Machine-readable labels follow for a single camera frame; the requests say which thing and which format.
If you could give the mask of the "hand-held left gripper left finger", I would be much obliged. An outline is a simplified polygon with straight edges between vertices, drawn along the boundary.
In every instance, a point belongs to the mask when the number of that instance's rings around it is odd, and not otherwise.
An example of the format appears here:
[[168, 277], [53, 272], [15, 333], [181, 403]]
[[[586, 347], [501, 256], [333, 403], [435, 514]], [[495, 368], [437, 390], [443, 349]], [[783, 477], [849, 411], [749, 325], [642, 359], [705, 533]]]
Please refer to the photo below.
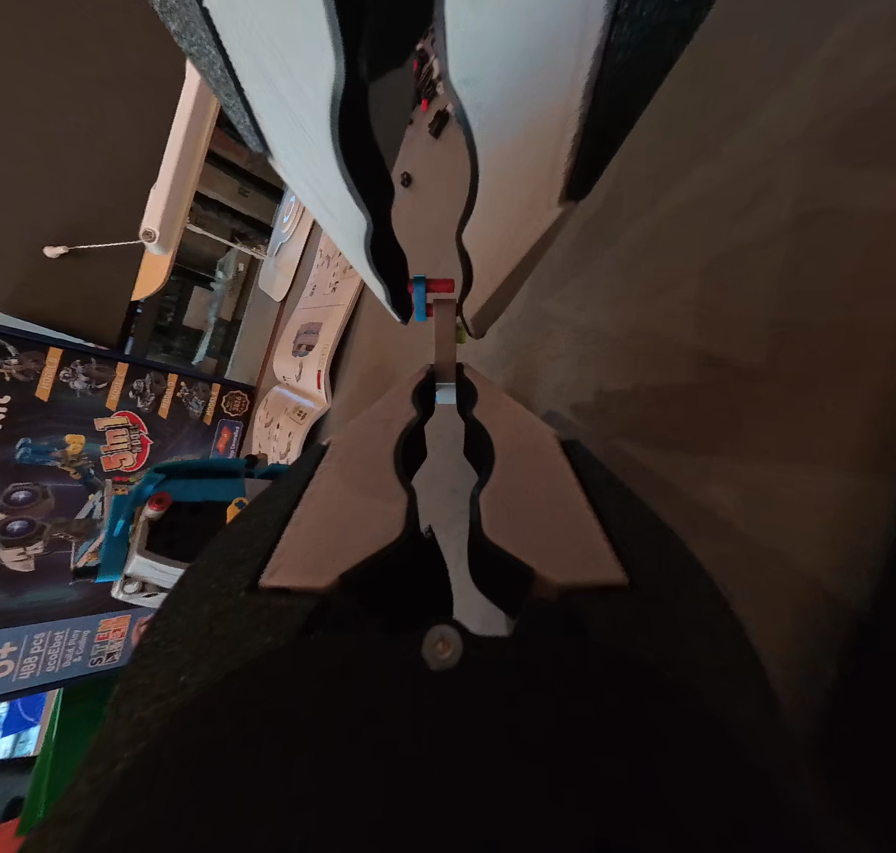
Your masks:
[[261, 575], [262, 590], [329, 590], [399, 539], [413, 510], [403, 446], [430, 374], [430, 366], [419, 368], [328, 440]]

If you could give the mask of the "grey angled beam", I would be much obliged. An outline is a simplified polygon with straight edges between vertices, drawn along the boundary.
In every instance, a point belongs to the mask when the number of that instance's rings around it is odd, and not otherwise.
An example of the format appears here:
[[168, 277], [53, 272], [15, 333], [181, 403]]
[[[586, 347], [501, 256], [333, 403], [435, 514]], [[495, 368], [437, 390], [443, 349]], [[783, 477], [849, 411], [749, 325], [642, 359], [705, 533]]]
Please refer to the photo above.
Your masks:
[[433, 300], [434, 400], [439, 406], [456, 406], [457, 303], [454, 298]]

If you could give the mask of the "instruction booklet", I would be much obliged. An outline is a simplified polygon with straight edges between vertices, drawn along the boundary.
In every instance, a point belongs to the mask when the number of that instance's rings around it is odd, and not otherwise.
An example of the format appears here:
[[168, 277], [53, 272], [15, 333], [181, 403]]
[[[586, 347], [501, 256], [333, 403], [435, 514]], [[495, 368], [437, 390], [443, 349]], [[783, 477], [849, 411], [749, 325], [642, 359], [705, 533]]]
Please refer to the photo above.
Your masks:
[[330, 367], [364, 282], [323, 233], [302, 296], [273, 351], [277, 384], [259, 405], [252, 454], [288, 465], [331, 405]]

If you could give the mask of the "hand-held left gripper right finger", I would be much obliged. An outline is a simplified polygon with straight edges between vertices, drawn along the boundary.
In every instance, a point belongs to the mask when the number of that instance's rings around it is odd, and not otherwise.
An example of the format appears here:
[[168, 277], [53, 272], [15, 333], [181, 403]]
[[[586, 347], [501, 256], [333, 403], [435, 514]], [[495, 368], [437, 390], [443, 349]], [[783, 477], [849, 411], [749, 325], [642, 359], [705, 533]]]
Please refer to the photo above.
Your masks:
[[622, 588], [628, 578], [558, 435], [483, 374], [457, 368], [476, 475], [468, 564], [478, 590]]

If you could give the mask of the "dark blue robot kit box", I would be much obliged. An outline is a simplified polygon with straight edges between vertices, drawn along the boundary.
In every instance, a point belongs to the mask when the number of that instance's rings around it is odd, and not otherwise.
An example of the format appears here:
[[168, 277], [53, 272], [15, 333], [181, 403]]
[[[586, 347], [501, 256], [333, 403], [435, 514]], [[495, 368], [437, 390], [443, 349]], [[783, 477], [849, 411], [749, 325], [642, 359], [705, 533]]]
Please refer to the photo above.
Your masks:
[[164, 464], [236, 458], [251, 386], [2, 326], [1, 691], [116, 670], [167, 578], [127, 574]]

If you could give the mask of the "white folding stand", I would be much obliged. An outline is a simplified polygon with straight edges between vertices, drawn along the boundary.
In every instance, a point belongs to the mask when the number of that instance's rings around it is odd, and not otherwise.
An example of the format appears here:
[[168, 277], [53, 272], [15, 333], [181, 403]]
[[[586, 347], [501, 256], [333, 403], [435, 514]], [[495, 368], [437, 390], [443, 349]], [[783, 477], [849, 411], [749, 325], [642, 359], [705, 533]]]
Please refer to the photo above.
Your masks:
[[185, 79], [161, 168], [133, 241], [47, 245], [46, 258], [140, 244], [131, 298], [159, 292], [185, 235], [237, 250], [261, 263], [263, 292], [283, 300], [308, 247], [315, 220], [264, 156], [243, 142], [197, 69]]

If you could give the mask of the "black board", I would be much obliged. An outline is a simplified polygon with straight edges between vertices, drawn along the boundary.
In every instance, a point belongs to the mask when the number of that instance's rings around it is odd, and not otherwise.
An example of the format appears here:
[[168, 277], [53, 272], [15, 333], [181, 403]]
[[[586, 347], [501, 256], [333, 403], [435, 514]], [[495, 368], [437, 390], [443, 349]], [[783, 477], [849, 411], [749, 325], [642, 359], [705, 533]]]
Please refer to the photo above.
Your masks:
[[114, 346], [185, 57], [147, 0], [1, 0], [2, 312]]

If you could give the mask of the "pile of small brick pieces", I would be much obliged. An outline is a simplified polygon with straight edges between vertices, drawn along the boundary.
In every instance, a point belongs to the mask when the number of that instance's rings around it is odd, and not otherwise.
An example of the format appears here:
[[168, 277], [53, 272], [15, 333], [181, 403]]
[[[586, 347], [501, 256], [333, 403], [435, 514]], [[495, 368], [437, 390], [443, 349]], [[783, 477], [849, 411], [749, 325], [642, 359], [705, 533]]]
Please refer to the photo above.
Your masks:
[[447, 81], [437, 52], [434, 27], [417, 42], [411, 57], [411, 115], [399, 145], [394, 173], [399, 190], [409, 190], [415, 177], [409, 167], [407, 150], [424, 130], [432, 141], [438, 141], [454, 118], [454, 105], [449, 99]]

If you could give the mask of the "green plastic bin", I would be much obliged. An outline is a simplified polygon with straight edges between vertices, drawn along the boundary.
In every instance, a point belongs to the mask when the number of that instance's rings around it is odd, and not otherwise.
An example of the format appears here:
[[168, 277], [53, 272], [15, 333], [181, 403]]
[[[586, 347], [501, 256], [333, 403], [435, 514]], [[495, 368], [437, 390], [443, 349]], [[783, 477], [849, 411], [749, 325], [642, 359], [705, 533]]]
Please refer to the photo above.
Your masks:
[[21, 814], [2, 815], [3, 852], [18, 851], [28, 833], [41, 825], [72, 784], [106, 719], [116, 684], [113, 676], [98, 677], [59, 691]]

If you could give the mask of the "grey blue brick robot model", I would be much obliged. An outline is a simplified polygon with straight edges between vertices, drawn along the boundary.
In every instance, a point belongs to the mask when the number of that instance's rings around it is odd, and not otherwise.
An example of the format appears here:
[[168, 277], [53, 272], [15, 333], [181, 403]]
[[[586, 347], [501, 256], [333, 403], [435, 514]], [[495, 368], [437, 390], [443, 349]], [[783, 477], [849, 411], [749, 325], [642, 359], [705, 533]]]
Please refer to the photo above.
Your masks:
[[113, 497], [96, 581], [134, 606], [159, 607], [209, 543], [248, 505], [253, 486], [287, 472], [266, 458], [183, 459], [151, 469]]

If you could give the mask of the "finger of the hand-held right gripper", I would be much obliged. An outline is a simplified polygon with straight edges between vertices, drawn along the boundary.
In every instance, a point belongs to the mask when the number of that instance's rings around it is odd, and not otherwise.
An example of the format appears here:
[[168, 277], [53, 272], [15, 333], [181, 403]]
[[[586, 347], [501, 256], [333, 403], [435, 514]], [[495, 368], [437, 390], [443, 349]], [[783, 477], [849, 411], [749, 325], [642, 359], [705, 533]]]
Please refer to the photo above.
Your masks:
[[338, 0], [200, 0], [264, 152], [396, 321], [413, 305], [394, 186]]
[[467, 145], [456, 234], [476, 339], [575, 208], [568, 192], [618, 0], [437, 0], [437, 44]]

